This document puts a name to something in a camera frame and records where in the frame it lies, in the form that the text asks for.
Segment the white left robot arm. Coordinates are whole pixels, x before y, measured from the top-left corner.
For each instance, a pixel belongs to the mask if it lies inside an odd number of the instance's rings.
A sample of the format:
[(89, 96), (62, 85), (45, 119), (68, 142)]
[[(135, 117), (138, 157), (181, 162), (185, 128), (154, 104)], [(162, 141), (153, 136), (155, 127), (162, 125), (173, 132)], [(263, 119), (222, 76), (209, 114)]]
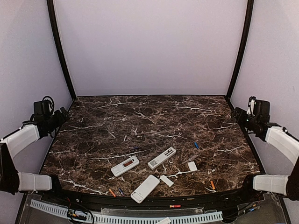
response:
[(29, 145), (51, 135), (70, 119), (69, 112), (61, 107), (54, 112), (34, 113), (30, 120), (5, 138), (0, 139), (0, 190), (11, 193), (47, 191), (55, 203), (63, 203), (66, 193), (53, 185), (54, 176), (20, 172), (13, 159)]

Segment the slim white remote with QR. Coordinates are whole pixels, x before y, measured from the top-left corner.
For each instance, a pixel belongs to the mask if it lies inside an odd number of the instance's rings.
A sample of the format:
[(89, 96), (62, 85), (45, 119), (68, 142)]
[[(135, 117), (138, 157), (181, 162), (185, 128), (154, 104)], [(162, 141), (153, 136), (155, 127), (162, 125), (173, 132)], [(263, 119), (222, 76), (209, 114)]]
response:
[(155, 157), (151, 161), (148, 162), (148, 166), (150, 169), (154, 170), (158, 166), (160, 166), (163, 162), (171, 158), (176, 153), (176, 149), (173, 147), (169, 147), (167, 150), (165, 150), (163, 153), (161, 153), (159, 156)]

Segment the white remote back side up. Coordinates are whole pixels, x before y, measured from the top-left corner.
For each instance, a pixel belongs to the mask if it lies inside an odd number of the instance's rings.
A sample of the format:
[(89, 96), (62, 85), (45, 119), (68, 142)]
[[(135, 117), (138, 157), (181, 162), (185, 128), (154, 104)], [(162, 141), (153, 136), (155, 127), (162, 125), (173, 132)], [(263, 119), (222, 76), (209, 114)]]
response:
[(142, 203), (147, 196), (159, 185), (160, 180), (149, 175), (130, 195), (137, 203)]

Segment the white remote with buttons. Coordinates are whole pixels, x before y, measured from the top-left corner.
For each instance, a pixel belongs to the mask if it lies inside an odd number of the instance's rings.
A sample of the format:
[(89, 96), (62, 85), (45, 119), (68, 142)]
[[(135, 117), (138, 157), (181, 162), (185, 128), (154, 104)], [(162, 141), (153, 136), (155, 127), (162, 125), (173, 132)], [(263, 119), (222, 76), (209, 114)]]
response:
[(122, 174), (126, 173), (127, 171), (131, 170), (132, 168), (139, 165), (140, 161), (136, 156), (131, 156), (130, 158), (126, 159), (125, 161), (119, 163), (118, 165), (111, 168), (111, 172), (115, 177), (119, 177)]

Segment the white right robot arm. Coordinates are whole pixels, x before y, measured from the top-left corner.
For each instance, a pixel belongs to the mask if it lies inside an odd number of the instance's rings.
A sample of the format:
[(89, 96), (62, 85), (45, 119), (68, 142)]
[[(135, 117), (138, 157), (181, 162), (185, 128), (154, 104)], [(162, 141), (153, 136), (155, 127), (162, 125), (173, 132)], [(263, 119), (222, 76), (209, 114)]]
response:
[(287, 128), (271, 122), (270, 106), (252, 104), (247, 110), (236, 107), (231, 113), (232, 119), (246, 134), (254, 134), (268, 149), (261, 153), (262, 162), (277, 162), (280, 156), (290, 166), (286, 174), (270, 171), (270, 165), (264, 165), (261, 174), (247, 175), (239, 191), (238, 198), (249, 202), (258, 192), (270, 192), (281, 195), (292, 201), (299, 199), (299, 139), (291, 135)]

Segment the clear handled screwdriver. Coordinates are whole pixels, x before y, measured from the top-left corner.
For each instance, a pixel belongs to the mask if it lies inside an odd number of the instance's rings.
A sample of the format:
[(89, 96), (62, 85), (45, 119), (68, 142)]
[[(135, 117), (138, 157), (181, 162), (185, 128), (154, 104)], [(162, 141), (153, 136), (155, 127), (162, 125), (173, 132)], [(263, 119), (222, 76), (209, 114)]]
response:
[(190, 158), (188, 158), (186, 161), (184, 161), (183, 163), (181, 163), (181, 165), (182, 165), (182, 164), (185, 164), (185, 163), (188, 163), (188, 162), (192, 162), (192, 161), (194, 161), (194, 160), (195, 160), (197, 157), (199, 157), (201, 154), (202, 154), (201, 152), (199, 152), (199, 153), (197, 153), (197, 154), (194, 154), (193, 156), (191, 156)]

